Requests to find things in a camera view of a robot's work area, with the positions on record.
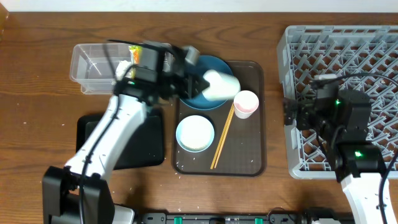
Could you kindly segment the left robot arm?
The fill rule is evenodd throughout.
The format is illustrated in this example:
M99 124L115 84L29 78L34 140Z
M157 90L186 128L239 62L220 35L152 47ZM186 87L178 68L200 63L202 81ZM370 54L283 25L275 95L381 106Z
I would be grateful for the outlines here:
M50 166L42 179L44 223L133 223L135 212L116 205L108 180L131 136L159 99L193 98L209 83L186 68L199 51L145 41L139 60L114 73L113 95L89 138L64 167Z

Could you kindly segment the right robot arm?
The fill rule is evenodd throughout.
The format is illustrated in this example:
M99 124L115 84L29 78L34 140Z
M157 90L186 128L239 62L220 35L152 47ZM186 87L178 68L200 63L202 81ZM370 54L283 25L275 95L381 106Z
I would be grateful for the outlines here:
M315 131L356 223L397 223L389 193L390 165L366 139L371 102L357 90L318 91L312 100L284 98L284 123Z

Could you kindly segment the yellow green snack wrapper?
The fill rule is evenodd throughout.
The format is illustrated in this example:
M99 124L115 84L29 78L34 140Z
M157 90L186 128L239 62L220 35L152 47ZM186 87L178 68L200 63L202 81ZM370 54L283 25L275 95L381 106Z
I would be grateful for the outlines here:
M139 60L140 60L140 54L142 52L142 47L138 46L138 45L130 45L129 46L129 51L131 53L131 64L132 65L138 65L139 64ZM135 72L136 72L136 69L132 68L130 70L129 78L134 79Z

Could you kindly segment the pink plastic cup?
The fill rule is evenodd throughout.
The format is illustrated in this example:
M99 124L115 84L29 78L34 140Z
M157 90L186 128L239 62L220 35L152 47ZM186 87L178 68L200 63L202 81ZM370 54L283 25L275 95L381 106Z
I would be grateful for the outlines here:
M259 98L251 91L240 91L233 101L234 113L240 119L249 118L259 107Z

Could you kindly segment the white green plastic cup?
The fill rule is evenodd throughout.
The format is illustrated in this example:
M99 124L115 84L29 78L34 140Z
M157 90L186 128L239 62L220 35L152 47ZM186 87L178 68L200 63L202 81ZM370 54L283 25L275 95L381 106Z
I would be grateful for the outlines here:
M210 84L202 91L208 101L231 100L241 91L239 80L232 75L208 70L203 78Z

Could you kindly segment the white tissue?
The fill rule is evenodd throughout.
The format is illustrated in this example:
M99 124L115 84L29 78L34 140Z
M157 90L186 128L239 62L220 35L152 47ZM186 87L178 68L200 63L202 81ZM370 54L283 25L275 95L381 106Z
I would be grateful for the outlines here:
M116 80L120 81L123 78L133 78L133 69L130 69L130 71L126 73L127 69L132 65L131 62L127 60L122 60L119 62L117 68L116 68Z

